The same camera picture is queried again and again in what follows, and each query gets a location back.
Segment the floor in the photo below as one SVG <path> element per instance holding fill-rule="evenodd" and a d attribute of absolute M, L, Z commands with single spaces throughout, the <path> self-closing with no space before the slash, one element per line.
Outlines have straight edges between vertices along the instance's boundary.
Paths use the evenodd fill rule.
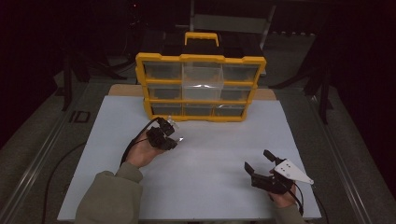
<path fill-rule="evenodd" d="M 267 75 L 261 77 L 260 88 L 292 77 L 314 38 L 269 35 L 264 48 Z M 120 59 L 110 61 L 118 63 Z M 122 83 L 135 84 L 132 66 L 119 73 L 128 77 Z M 40 223 L 50 180 L 46 223 L 63 223 L 56 217 L 83 149 L 79 145 L 87 141 L 103 97 L 114 83 L 120 82 L 101 76 L 93 77 L 89 83 L 74 81 L 74 101 L 68 111 L 61 111 L 63 98 L 52 95 L 0 150 L 0 222 Z M 324 209 L 320 208 L 322 215 L 327 214 L 330 223 L 396 223 L 396 203 L 336 89 L 331 88 L 332 109 L 327 111 L 329 124 L 324 125 L 318 117 L 317 98 L 305 96 L 302 91 L 305 83 L 306 79 L 275 92 L 305 169 L 316 180 L 314 192 L 324 205 Z M 73 111 L 89 112 L 91 117 L 87 122 L 74 122 L 70 119 Z M 36 168 L 39 175 L 24 173 L 32 171 L 31 164 L 41 160 L 42 165 Z M 22 176 L 30 180 L 25 190 L 19 188 Z M 327 223 L 324 217 L 313 222 Z"/>

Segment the yellow organizer box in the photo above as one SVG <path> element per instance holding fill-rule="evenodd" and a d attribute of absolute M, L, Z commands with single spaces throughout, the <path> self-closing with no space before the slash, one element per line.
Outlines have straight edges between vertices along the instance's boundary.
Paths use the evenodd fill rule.
<path fill-rule="evenodd" d="M 247 34 L 148 31 L 136 55 L 149 119 L 242 121 L 265 65 Z"/>

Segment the organizer handle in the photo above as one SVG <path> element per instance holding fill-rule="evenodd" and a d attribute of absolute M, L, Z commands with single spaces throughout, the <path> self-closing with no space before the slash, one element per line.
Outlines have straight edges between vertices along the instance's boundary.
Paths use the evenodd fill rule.
<path fill-rule="evenodd" d="M 218 35 L 215 33 L 186 32 L 184 37 L 184 45 L 187 45 L 188 39 L 214 39 L 216 41 L 216 46 L 219 46 Z"/>

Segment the white board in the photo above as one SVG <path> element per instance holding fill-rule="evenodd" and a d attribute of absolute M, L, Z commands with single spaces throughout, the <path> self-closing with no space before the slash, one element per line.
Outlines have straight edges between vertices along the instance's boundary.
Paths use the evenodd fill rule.
<path fill-rule="evenodd" d="M 117 172 L 124 149 L 149 122 L 142 104 L 141 97 L 105 98 L 59 220 L 74 220 L 97 173 Z M 184 121 L 178 126 L 172 136 L 182 135 L 184 140 L 141 168 L 141 220 L 271 218 L 274 205 L 264 190 L 250 186 L 245 161 L 256 173 L 269 175 L 275 164 L 262 155 L 268 149 L 304 171 L 279 101 L 254 101 L 243 122 Z M 320 217 L 310 186 L 299 186 L 304 195 L 304 217 Z"/>

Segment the storage drawer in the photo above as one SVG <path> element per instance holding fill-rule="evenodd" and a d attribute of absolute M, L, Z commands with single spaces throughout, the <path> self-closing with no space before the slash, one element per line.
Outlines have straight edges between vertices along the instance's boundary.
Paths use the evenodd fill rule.
<path fill-rule="evenodd" d="M 213 105 L 184 104 L 183 107 L 185 116 L 210 116 L 213 110 Z"/>
<path fill-rule="evenodd" d="M 258 64 L 225 63 L 222 66 L 224 81 L 253 81 Z"/>
<path fill-rule="evenodd" d="M 180 85 L 148 84 L 148 95 L 151 99 L 181 99 Z"/>
<path fill-rule="evenodd" d="M 183 100 L 217 101 L 221 95 L 221 88 L 208 85 L 194 85 L 183 87 Z"/>
<path fill-rule="evenodd" d="M 191 62 L 183 63 L 183 83 L 222 83 L 223 75 L 220 63 Z"/>
<path fill-rule="evenodd" d="M 181 115 L 181 104 L 151 104 L 153 115 Z"/>
<path fill-rule="evenodd" d="M 147 78 L 181 79 L 181 63 L 143 62 Z"/>
<path fill-rule="evenodd" d="M 251 89 L 251 87 L 246 86 L 224 86 L 221 90 L 220 100 L 246 101 Z"/>
<path fill-rule="evenodd" d="M 240 117 L 242 116 L 245 107 L 245 105 L 216 105 L 215 116 Z"/>

